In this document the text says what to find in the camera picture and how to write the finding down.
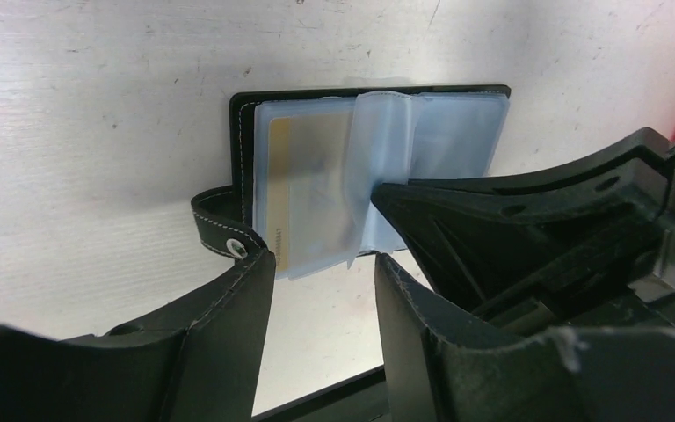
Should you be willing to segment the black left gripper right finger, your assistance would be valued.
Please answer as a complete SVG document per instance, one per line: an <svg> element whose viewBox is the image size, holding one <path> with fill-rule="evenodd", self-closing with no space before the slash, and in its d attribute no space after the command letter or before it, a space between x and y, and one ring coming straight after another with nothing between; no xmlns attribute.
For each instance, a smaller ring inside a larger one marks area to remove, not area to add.
<svg viewBox="0 0 675 422"><path fill-rule="evenodd" d="M572 327L519 337L375 258L395 421L675 421L675 327Z"/></svg>

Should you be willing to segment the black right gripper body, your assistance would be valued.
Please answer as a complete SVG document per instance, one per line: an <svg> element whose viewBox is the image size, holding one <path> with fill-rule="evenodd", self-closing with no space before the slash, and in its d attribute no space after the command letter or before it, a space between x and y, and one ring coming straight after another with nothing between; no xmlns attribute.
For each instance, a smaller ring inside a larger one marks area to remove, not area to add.
<svg viewBox="0 0 675 422"><path fill-rule="evenodd" d="M675 143L623 141L545 171L492 179L509 236L522 234L512 283L474 314L533 330L582 316L610 301L675 300Z"/></svg>

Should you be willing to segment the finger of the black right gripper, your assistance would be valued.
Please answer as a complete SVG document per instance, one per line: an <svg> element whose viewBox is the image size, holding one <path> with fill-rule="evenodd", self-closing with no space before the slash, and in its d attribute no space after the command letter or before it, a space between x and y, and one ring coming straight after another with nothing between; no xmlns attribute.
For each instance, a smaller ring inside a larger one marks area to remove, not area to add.
<svg viewBox="0 0 675 422"><path fill-rule="evenodd" d="M644 127L543 171L383 183L371 200L460 308L499 312L537 294L573 306L623 291L675 224L675 142Z"/></svg>

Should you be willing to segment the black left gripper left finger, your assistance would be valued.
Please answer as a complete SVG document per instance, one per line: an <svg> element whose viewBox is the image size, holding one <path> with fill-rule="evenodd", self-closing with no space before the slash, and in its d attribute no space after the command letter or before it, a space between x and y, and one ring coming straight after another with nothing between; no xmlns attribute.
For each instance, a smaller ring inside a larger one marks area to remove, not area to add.
<svg viewBox="0 0 675 422"><path fill-rule="evenodd" d="M0 325L0 421L247 421L275 260L221 276L103 336L52 340Z"/></svg>

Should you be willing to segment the black leather card holder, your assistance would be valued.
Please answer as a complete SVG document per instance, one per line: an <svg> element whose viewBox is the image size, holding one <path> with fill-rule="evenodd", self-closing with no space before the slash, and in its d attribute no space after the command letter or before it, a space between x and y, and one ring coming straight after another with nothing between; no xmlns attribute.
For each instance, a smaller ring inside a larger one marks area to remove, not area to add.
<svg viewBox="0 0 675 422"><path fill-rule="evenodd" d="M201 244L235 260L268 249L290 280L402 251L373 189L486 175L510 96L503 84L237 93L232 182L192 199Z"/></svg>

